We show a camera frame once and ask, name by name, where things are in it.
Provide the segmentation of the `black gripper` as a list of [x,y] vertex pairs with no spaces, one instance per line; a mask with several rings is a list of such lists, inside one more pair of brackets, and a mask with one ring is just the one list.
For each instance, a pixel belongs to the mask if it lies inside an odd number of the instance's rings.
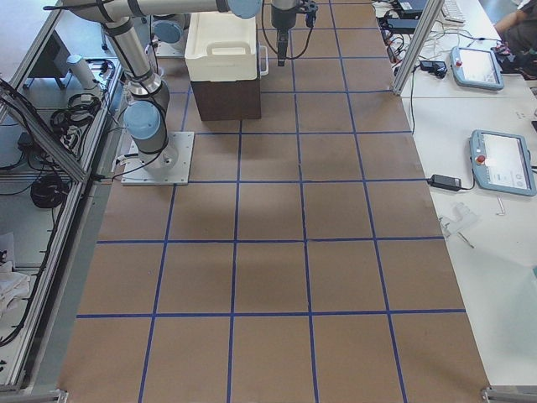
[[285,66],[288,59],[289,31],[296,25],[297,15],[305,15],[305,26],[315,26],[317,3],[315,1],[273,0],[271,2],[271,24],[277,29],[277,63]]

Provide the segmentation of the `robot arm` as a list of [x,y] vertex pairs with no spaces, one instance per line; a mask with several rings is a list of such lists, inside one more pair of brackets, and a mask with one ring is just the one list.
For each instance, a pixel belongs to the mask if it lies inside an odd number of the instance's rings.
[[132,18],[182,13],[232,13],[250,19],[264,11],[263,1],[63,1],[47,5],[46,11],[68,11],[87,21],[99,23],[112,43],[125,75],[131,84],[135,103],[126,109],[126,118],[138,118],[142,124],[141,139],[134,128],[127,128],[138,147],[142,166],[154,168],[177,160],[165,155],[169,146],[165,126],[169,89],[149,64]]

